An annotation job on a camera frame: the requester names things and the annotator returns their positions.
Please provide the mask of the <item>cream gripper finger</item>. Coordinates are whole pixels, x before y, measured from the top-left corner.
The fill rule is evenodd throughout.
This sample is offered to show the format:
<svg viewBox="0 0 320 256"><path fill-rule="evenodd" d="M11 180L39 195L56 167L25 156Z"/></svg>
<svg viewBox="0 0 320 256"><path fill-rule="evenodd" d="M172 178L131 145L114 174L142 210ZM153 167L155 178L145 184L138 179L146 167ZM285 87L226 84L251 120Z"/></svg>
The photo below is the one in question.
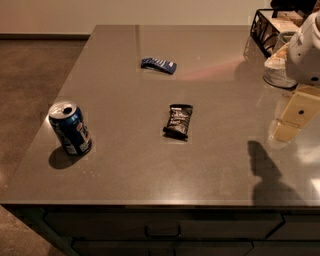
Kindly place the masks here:
<svg viewBox="0 0 320 256"><path fill-rule="evenodd" d="M271 129L271 137L274 140L280 142L290 142L292 141L297 134L300 132L299 128L293 127L291 125L283 124L282 122L276 120L273 123Z"/></svg>

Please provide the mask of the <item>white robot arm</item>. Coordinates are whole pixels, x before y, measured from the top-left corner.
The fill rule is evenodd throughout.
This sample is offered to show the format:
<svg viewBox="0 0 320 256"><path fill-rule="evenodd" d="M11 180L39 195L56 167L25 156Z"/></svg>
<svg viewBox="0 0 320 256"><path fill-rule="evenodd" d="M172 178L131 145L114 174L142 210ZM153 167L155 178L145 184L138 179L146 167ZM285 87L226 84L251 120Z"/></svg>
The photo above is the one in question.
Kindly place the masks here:
<svg viewBox="0 0 320 256"><path fill-rule="evenodd" d="M320 12L309 15L271 59L298 85L272 133L275 140L289 142L320 112Z"/></svg>

